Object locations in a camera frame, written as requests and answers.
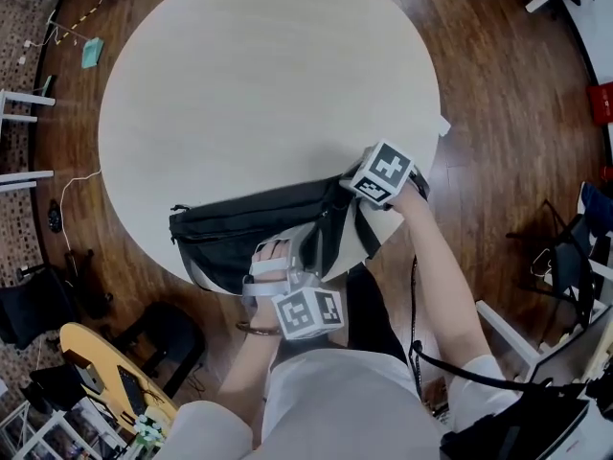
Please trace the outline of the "person's left hand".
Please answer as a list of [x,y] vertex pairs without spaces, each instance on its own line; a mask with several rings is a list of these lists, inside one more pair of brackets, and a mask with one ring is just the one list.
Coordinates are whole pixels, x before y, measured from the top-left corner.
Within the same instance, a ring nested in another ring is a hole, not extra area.
[[252,256],[252,262],[265,262],[269,260],[287,260],[289,253],[289,240],[274,240],[263,243],[257,247]]

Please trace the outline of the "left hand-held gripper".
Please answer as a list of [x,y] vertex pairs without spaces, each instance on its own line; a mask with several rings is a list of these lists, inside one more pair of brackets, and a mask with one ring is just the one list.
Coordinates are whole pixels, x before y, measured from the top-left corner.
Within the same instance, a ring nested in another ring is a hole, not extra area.
[[281,243],[286,253],[251,263],[242,294],[267,298],[287,340],[314,338],[344,327],[340,293],[322,287],[323,234],[314,222],[289,228],[257,246]]

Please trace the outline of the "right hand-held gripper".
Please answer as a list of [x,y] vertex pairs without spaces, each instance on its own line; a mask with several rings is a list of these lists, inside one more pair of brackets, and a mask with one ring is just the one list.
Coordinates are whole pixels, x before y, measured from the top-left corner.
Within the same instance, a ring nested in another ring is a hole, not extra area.
[[376,210],[389,210],[390,201],[405,184],[412,184],[425,200],[430,187],[416,162],[386,140],[365,149],[360,159],[339,179],[342,188]]

